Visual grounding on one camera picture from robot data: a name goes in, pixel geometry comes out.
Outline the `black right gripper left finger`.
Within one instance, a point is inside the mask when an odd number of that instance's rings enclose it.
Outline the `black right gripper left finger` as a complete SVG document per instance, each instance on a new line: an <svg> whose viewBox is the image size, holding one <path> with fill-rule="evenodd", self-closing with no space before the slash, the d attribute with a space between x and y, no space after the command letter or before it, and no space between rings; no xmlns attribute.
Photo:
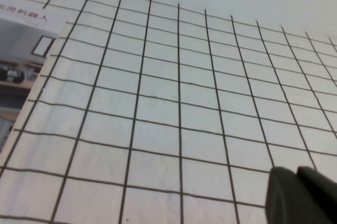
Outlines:
<svg viewBox="0 0 337 224"><path fill-rule="evenodd" d="M271 169L265 202L267 223L336 223L336 218L328 218L314 202L296 173L283 167Z"/></svg>

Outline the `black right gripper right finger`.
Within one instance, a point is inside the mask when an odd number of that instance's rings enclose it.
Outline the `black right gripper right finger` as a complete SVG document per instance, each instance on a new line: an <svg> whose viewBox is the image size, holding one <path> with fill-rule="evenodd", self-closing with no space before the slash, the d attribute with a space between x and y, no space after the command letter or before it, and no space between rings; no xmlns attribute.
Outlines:
<svg viewBox="0 0 337 224"><path fill-rule="evenodd" d="M325 215L336 218L336 182L305 166L299 167L296 175Z"/></svg>

